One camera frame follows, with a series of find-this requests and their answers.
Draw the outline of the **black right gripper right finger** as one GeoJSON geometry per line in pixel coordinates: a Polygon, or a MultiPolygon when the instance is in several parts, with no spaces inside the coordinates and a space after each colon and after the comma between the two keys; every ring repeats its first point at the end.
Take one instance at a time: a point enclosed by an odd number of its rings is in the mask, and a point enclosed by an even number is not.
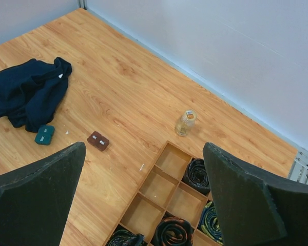
{"type": "Polygon", "coordinates": [[[224,245],[308,245],[308,185],[208,142],[203,148],[224,245]]]}

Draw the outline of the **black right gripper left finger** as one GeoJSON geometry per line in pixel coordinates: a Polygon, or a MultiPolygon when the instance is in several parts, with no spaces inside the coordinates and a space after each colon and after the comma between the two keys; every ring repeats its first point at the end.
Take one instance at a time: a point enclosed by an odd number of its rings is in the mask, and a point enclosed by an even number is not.
{"type": "Polygon", "coordinates": [[[59,245],[86,157],[76,142],[0,175],[0,245],[59,245]]]}

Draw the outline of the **red pill organizer box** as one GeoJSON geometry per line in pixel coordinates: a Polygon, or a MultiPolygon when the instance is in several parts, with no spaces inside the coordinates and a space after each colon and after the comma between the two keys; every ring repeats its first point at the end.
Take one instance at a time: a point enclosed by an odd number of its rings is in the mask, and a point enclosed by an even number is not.
{"type": "Polygon", "coordinates": [[[88,143],[100,151],[105,151],[110,144],[110,141],[97,131],[94,131],[88,138],[88,143]]]}

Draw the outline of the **clear pill bottle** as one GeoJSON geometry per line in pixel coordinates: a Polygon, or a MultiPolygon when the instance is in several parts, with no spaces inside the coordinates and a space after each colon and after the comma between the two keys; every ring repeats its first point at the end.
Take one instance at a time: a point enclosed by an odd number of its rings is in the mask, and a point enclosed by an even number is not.
{"type": "Polygon", "coordinates": [[[175,126],[175,132],[179,136],[187,136],[192,127],[195,125],[195,121],[197,119],[197,114],[194,110],[188,109],[186,110],[181,117],[177,120],[175,126]]]}

